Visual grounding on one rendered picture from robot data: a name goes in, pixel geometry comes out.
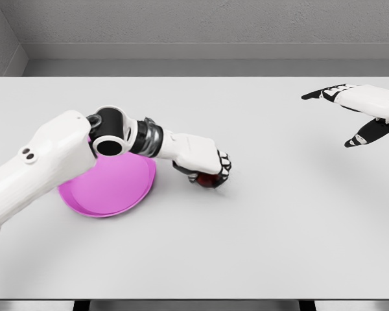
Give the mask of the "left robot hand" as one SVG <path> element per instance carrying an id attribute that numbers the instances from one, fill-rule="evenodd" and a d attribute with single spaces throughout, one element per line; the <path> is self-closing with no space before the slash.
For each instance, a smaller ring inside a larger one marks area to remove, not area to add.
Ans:
<path id="1" fill-rule="evenodd" d="M 199 173 L 217 174 L 219 180 L 216 189 L 225 183 L 230 174 L 229 155 L 217 149 L 214 140 L 205 137 L 176 134 L 172 137 L 177 152 L 172 160 L 173 167 L 188 176 L 190 183 L 196 183 Z"/>

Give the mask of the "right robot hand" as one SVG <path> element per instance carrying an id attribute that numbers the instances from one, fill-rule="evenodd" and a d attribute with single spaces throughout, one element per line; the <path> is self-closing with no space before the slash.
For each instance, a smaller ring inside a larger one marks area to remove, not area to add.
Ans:
<path id="1" fill-rule="evenodd" d="M 389 89 L 368 84 L 339 84 L 312 91 L 301 98 L 322 98 L 345 109 L 373 117 L 344 143 L 346 148 L 370 144 L 389 134 Z"/>

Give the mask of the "red apple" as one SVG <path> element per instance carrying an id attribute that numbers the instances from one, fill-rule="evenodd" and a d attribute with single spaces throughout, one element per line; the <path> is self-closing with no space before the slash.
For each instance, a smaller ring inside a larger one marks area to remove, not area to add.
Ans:
<path id="1" fill-rule="evenodd" d="M 219 180 L 219 175 L 217 174 L 206 174 L 199 173 L 196 177 L 196 182 L 204 188 L 215 188 Z"/>

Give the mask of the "pink plate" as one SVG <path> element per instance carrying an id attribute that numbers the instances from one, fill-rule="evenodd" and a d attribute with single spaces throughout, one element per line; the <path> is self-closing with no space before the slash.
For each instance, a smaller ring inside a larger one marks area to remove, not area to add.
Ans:
<path id="1" fill-rule="evenodd" d="M 124 213 L 150 192 L 156 177 L 156 162 L 127 152 L 98 155 L 96 165 L 58 187 L 64 203 L 78 214 L 107 218 Z"/>

